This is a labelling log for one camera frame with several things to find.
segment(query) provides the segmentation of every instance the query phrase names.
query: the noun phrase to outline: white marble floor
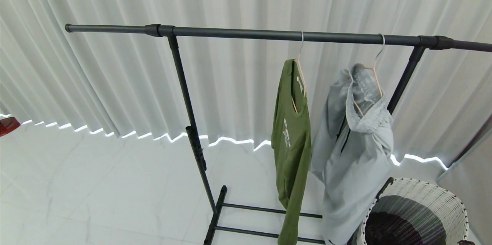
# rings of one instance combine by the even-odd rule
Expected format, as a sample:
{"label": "white marble floor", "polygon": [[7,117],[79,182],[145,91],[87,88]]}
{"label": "white marble floor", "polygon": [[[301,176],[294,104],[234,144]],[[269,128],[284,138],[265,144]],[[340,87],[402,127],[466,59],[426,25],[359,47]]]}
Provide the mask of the white marble floor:
{"label": "white marble floor", "polygon": [[[218,198],[281,209],[269,146],[201,140],[207,175]],[[74,132],[26,124],[0,138],[2,245],[196,245],[211,210],[188,143],[183,137],[125,139],[88,130]],[[404,161],[395,177],[433,182],[436,164]],[[319,213],[320,183],[309,177],[303,212]],[[224,208],[220,225],[279,232],[282,216]],[[299,235],[321,238],[320,222],[301,217]],[[274,238],[217,231],[215,245],[276,245]]]}

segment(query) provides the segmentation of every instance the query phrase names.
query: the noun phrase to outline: clothes rack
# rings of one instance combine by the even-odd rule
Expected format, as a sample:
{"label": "clothes rack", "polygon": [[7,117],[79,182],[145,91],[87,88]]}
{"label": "clothes rack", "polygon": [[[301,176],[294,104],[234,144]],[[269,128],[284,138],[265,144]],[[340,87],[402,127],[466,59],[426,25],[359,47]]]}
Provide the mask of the clothes rack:
{"label": "clothes rack", "polygon": [[[241,30],[241,29],[222,29],[222,28],[190,28],[190,27],[177,27],[170,25],[151,24],[146,26],[112,26],[112,25],[71,25],[66,24],[65,30],[69,33],[72,32],[98,32],[98,33],[139,33],[146,34],[154,37],[167,37],[169,46],[171,48],[174,65],[178,74],[178,79],[181,86],[181,92],[183,93],[184,103],[186,105],[186,111],[190,126],[186,127],[186,133],[188,133],[189,142],[195,156],[195,161],[202,177],[203,185],[207,193],[207,197],[213,212],[207,235],[204,240],[204,245],[211,245],[214,234],[217,230],[229,231],[235,233],[243,233],[264,237],[277,238],[278,234],[265,233],[258,231],[251,231],[245,229],[237,229],[219,226],[218,221],[220,213],[224,207],[237,208],[245,210],[258,210],[262,212],[273,212],[277,214],[284,214],[284,210],[276,210],[269,208],[260,208],[254,206],[237,205],[225,202],[225,196],[227,193],[227,187],[224,185],[220,189],[220,194],[217,201],[214,201],[210,185],[207,179],[206,162],[203,157],[202,146],[198,137],[198,130],[195,122],[195,115],[193,114],[193,108],[191,99],[188,92],[188,86],[186,84],[185,72],[183,70],[183,64],[181,63],[181,56],[178,46],[177,36],[193,36],[193,37],[217,37],[217,38],[245,38],[245,39],[267,39],[267,40],[292,40],[301,41],[302,35],[300,31],[274,31],[274,30]],[[353,33],[320,33],[320,32],[303,32],[304,41],[316,41],[316,42],[336,42],[336,43],[359,43],[359,44],[383,44],[383,38],[381,35],[371,34],[353,34]],[[426,49],[429,50],[444,50],[444,49],[465,49],[473,51],[492,52],[492,44],[469,42],[461,40],[453,40],[445,36],[401,36],[401,35],[384,35],[385,43],[387,45],[402,45],[413,46],[413,51],[408,60],[408,64],[402,74],[397,88],[392,95],[392,98],[388,104],[388,110],[390,113],[396,108],[396,105],[401,98],[408,82],[411,79],[413,71],[415,70],[417,63],[422,58]],[[321,215],[301,213],[303,217],[311,217],[320,219]],[[315,240],[311,238],[298,238],[301,242],[325,244],[323,240]]]}

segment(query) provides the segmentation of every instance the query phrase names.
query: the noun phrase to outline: woven basket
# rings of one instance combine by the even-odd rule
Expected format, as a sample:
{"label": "woven basket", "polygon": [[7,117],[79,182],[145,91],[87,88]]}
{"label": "woven basket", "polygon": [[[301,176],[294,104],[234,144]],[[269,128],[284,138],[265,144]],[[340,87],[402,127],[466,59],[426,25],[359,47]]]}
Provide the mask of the woven basket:
{"label": "woven basket", "polygon": [[472,244],[456,195],[421,180],[389,178],[349,245]]}

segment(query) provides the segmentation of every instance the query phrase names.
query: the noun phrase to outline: green shirt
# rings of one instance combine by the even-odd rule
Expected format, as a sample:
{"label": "green shirt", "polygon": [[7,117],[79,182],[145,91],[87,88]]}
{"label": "green shirt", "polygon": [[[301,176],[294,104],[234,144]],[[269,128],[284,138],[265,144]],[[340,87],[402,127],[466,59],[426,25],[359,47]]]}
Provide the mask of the green shirt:
{"label": "green shirt", "polygon": [[308,100],[303,91],[297,64],[294,60],[285,61],[278,84],[272,131],[278,199],[287,210],[278,237],[279,245],[297,243],[299,213],[311,161],[311,126]]}

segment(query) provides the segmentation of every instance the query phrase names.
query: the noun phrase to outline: hanger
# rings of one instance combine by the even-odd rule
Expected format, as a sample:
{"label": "hanger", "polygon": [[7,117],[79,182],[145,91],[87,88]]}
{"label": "hanger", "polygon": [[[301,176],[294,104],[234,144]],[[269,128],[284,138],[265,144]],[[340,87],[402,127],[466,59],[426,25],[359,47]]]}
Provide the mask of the hanger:
{"label": "hanger", "polygon": [[[376,55],[376,58],[374,58],[374,65],[372,66],[372,68],[366,68],[365,66],[362,67],[363,69],[365,70],[372,70],[374,72],[374,78],[376,79],[376,84],[377,84],[377,88],[379,90],[379,95],[381,97],[383,97],[383,91],[381,90],[381,86],[379,84],[379,80],[377,79],[377,73],[376,73],[376,63],[377,63],[377,58],[379,57],[379,55],[383,52],[383,49],[384,49],[384,46],[386,44],[386,41],[384,39],[384,35],[383,34],[380,34],[381,37],[383,37],[383,46],[381,47],[381,50],[379,51],[379,53]],[[359,105],[355,102],[354,100],[354,104],[355,106],[357,107],[357,110],[360,112],[360,114],[362,116],[364,116],[364,113],[362,112],[361,108],[359,107]]]}
{"label": "hanger", "polygon": [[[299,85],[302,88],[303,97],[305,98],[306,97],[306,81],[304,80],[304,74],[303,74],[303,70],[301,69],[301,64],[300,64],[301,51],[302,51],[303,46],[304,46],[304,33],[302,31],[301,31],[301,37],[302,37],[302,43],[301,43],[301,48],[299,49],[299,56],[297,57],[297,60],[294,60],[294,61],[297,65],[297,70],[299,70],[299,74],[301,75],[301,78],[297,77],[296,80],[299,82]],[[297,107],[296,107],[296,104],[294,102],[294,98],[291,97],[291,99],[292,99],[292,105],[294,106],[294,110],[297,113]]]}

